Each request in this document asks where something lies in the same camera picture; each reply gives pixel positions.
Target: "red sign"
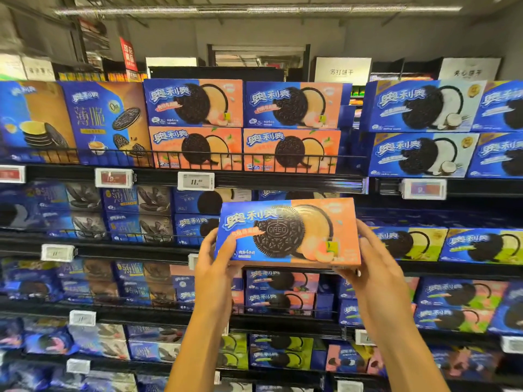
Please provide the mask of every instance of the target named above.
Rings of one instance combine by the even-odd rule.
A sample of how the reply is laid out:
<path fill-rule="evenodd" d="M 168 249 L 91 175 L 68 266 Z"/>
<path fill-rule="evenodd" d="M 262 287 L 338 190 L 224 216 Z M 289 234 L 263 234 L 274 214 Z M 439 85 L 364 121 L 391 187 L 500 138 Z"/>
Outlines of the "red sign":
<path fill-rule="evenodd" d="M 19 169 L 2 169 L 0 170 L 0 179 L 2 180 L 20 180 Z"/>
<path fill-rule="evenodd" d="M 103 184 L 127 184 L 127 174 L 125 172 L 102 172 L 101 182 Z"/>
<path fill-rule="evenodd" d="M 126 69 L 137 72 L 138 67 L 136 66 L 136 60 L 134 59 L 134 49 L 132 44 L 121 37 L 120 44 L 122 45 L 123 61 L 126 64 Z"/>

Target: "hand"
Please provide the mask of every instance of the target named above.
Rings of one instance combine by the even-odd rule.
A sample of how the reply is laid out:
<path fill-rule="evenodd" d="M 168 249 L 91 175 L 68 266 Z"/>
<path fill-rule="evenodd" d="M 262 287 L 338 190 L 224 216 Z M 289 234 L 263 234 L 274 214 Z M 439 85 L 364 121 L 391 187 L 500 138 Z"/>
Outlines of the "hand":
<path fill-rule="evenodd" d="M 361 220 L 356 223 L 361 236 L 361 276 L 354 270 L 336 271 L 352 284 L 365 329 L 381 346 L 393 341 L 398 332 L 416 329 L 409 287 L 402 269 L 376 234 Z"/>
<path fill-rule="evenodd" d="M 225 329 L 232 312 L 232 278 L 242 267 L 229 265 L 236 239 L 229 235 L 214 259 L 214 243 L 218 229 L 212 230 L 203 240 L 194 271 L 196 297 L 194 311 L 203 311 L 209 321 L 219 323 Z"/>

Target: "price label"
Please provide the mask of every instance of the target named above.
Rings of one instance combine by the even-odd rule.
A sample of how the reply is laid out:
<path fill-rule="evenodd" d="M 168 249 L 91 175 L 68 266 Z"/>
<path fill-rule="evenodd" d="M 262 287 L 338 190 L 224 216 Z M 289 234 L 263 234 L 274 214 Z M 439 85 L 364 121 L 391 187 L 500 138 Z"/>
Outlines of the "price label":
<path fill-rule="evenodd" d="M 106 188 L 132 188 L 134 172 L 132 169 L 95 169 L 95 186 Z"/>
<path fill-rule="evenodd" d="M 523 337 L 501 337 L 501 350 L 505 353 L 523 353 Z"/>
<path fill-rule="evenodd" d="M 73 358 L 68 359 L 65 370 L 68 373 L 89 374 L 91 370 L 91 361 Z"/>
<path fill-rule="evenodd" d="M 76 249 L 71 244 L 44 243 L 40 260 L 70 263 L 73 261 L 75 254 Z"/>
<path fill-rule="evenodd" d="M 0 183 L 24 184 L 25 182 L 25 166 L 0 165 Z"/>
<path fill-rule="evenodd" d="M 355 339 L 357 345 L 371 345 L 373 347 L 376 346 L 376 344 L 374 344 L 372 340 L 369 338 L 367 330 L 357 329 L 355 331 Z"/>
<path fill-rule="evenodd" d="M 72 326 L 96 326 L 96 312 L 72 310 L 69 312 L 69 324 Z"/>
<path fill-rule="evenodd" d="M 196 253 L 189 254 L 189 270 L 196 270 L 196 263 L 198 262 L 198 255 Z"/>
<path fill-rule="evenodd" d="M 363 383 L 360 381 L 338 381 L 338 392 L 363 392 Z"/>
<path fill-rule="evenodd" d="M 403 179 L 401 196 L 405 200 L 447 199 L 447 179 Z"/>
<path fill-rule="evenodd" d="M 213 191 L 213 172 L 178 172 L 178 190 Z"/>

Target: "coconut oreo box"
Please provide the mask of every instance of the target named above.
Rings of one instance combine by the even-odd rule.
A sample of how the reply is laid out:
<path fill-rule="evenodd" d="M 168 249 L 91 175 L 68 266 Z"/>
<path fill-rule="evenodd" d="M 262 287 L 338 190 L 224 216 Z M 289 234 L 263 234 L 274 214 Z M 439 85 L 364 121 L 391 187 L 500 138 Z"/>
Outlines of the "coconut oreo box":
<path fill-rule="evenodd" d="M 149 126 L 243 126 L 242 80 L 148 79 Z"/>
<path fill-rule="evenodd" d="M 481 133 L 467 177 L 523 179 L 523 132 Z"/>
<path fill-rule="evenodd" d="M 80 162 L 102 166 L 152 164 L 139 82 L 61 82 Z"/>
<path fill-rule="evenodd" d="M 360 129 L 468 132 L 487 81 L 373 81 L 365 87 Z"/>
<path fill-rule="evenodd" d="M 369 176 L 465 177 L 478 133 L 366 134 Z"/>
<path fill-rule="evenodd" d="M 474 132 L 523 128 L 523 81 L 488 81 L 474 118 Z"/>
<path fill-rule="evenodd" d="M 352 84 L 247 82 L 245 127 L 336 129 Z"/>
<path fill-rule="evenodd" d="M 151 126 L 154 165 L 168 169 L 242 170 L 242 130 Z"/>
<path fill-rule="evenodd" d="M 360 264 L 352 198 L 224 203 L 216 251 L 236 239 L 232 260 L 329 268 Z"/>
<path fill-rule="evenodd" d="M 78 164 L 76 143 L 59 84 L 0 81 L 0 99 L 0 137 L 10 159 Z"/>
<path fill-rule="evenodd" d="M 340 134 L 334 129 L 245 128 L 245 170 L 335 173 Z"/>

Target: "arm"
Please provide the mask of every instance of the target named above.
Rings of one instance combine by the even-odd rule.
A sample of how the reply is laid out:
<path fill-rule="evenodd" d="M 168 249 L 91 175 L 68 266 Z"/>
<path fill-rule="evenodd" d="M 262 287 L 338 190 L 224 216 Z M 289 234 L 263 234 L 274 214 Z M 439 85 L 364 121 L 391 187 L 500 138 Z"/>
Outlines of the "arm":
<path fill-rule="evenodd" d="M 231 283 L 238 266 L 229 265 L 236 248 L 230 236 L 213 261 L 213 246 L 218 229 L 203 240 L 195 270 L 196 299 L 180 353 L 171 369 L 165 392 L 210 392 L 222 331 L 232 311 Z"/>
<path fill-rule="evenodd" d="M 391 389 L 396 392 L 449 392 L 432 354 L 419 334 L 403 271 L 385 245 L 357 220 L 361 275 L 338 270 L 356 292 L 365 329 L 380 350 Z"/>

